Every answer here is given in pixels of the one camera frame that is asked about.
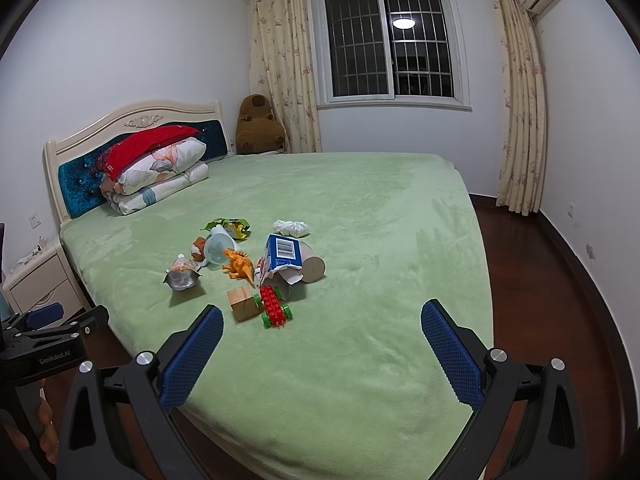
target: human hand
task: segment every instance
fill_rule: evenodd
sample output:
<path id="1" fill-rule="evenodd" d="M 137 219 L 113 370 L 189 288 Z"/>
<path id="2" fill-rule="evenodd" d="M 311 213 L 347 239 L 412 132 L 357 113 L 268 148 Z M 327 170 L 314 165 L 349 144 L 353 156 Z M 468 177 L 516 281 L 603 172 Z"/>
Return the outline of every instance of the human hand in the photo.
<path id="1" fill-rule="evenodd" d="M 44 383 L 44 379 L 40 381 L 41 388 L 44 387 Z M 58 434 L 56 428 L 53 427 L 53 410 L 45 399 L 40 399 L 38 420 L 44 426 L 40 436 L 40 449 L 45 453 L 47 460 L 55 464 L 58 461 Z M 4 424 L 4 428 L 18 450 L 29 449 L 29 441 L 16 427 Z"/>

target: bed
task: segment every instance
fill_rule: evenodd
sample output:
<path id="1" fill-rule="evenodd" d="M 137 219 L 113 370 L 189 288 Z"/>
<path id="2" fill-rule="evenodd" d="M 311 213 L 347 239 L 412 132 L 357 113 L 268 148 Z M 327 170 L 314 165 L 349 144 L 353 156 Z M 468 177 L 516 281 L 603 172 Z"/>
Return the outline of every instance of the bed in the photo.
<path id="1" fill-rule="evenodd" d="M 172 121 L 219 123 L 213 155 L 226 155 L 209 163 L 207 180 L 129 216 L 101 204 L 71 218 L 65 194 L 100 197 L 85 177 L 69 184 L 66 163 L 81 171 L 118 136 Z M 493 341 L 478 221 L 450 162 L 411 153 L 233 155 L 218 104 L 172 102 L 122 108 L 45 152 L 65 252 L 130 354 L 156 350 L 208 303 L 222 309 L 222 341 L 182 408 L 217 445 L 265 479 L 410 480 L 436 469 L 471 411 L 431 352 L 420 309 L 438 298 L 488 348 Z M 254 261 L 275 220 L 310 226 L 306 241 L 326 276 L 294 286 L 294 319 L 284 327 L 235 322 L 226 291 L 242 283 L 220 270 L 203 269 L 183 292 L 162 283 L 216 217 L 248 219 L 241 247 Z"/>

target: barcode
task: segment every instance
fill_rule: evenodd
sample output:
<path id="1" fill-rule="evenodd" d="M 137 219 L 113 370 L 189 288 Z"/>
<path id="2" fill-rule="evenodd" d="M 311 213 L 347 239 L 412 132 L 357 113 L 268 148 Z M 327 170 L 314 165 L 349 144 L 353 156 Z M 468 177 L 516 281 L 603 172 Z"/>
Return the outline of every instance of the barcode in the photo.
<path id="1" fill-rule="evenodd" d="M 289 240 L 283 240 L 282 238 L 276 238 L 276 258 L 287 258 L 293 260 L 296 257 L 296 253 L 293 250 L 293 242 Z"/>

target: wooden floor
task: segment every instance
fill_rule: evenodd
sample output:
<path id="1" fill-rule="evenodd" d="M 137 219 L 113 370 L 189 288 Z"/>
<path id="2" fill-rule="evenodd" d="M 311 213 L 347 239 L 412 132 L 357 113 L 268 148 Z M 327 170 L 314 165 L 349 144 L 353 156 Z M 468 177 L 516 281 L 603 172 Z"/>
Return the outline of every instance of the wooden floor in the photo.
<path id="1" fill-rule="evenodd" d="M 514 359 L 531 364 L 562 358 L 574 382 L 584 420 L 590 478 L 604 479 L 620 456 L 621 410 L 611 360 L 596 318 L 535 218 L 523 218 L 505 208 L 478 204 L 475 207 L 489 265 L 495 345 Z M 108 329 L 98 331 L 86 342 L 91 359 L 100 367 L 130 360 Z M 47 381 L 47 399 L 52 404 L 57 427 L 74 373 L 69 370 Z M 499 472 L 513 440 L 521 404 L 512 409 L 488 464 L 488 479 Z M 123 406 L 121 410 L 143 471 L 149 478 L 160 480 L 162 476 L 136 432 L 129 407 Z M 213 479 L 258 480 L 179 413 L 177 419 L 183 435 Z"/>

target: dark baseboard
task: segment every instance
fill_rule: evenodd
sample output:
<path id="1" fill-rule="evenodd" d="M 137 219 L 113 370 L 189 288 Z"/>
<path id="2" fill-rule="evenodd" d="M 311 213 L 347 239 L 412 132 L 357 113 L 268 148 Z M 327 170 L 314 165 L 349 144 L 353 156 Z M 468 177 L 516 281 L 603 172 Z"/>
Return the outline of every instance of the dark baseboard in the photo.
<path id="1" fill-rule="evenodd" d="M 469 195 L 474 206 L 495 206 L 495 198 L 483 195 Z M 636 386 L 634 384 L 631 364 L 626 355 L 625 346 L 622 343 L 620 332 L 609 310 L 609 307 L 600 294 L 598 287 L 593 283 L 591 276 L 584 268 L 578 256 L 572 251 L 569 244 L 562 238 L 543 212 L 529 215 L 534 219 L 540 230 L 554 245 L 562 259 L 566 262 L 572 275 L 582 289 L 585 297 L 589 301 L 591 309 L 596 316 L 600 327 L 604 333 L 607 343 L 607 351 L 611 356 L 616 381 L 618 382 L 618 392 L 620 395 L 620 410 L 622 411 L 622 449 L 640 449 L 640 438 L 638 437 L 638 405 L 636 403 Z"/>

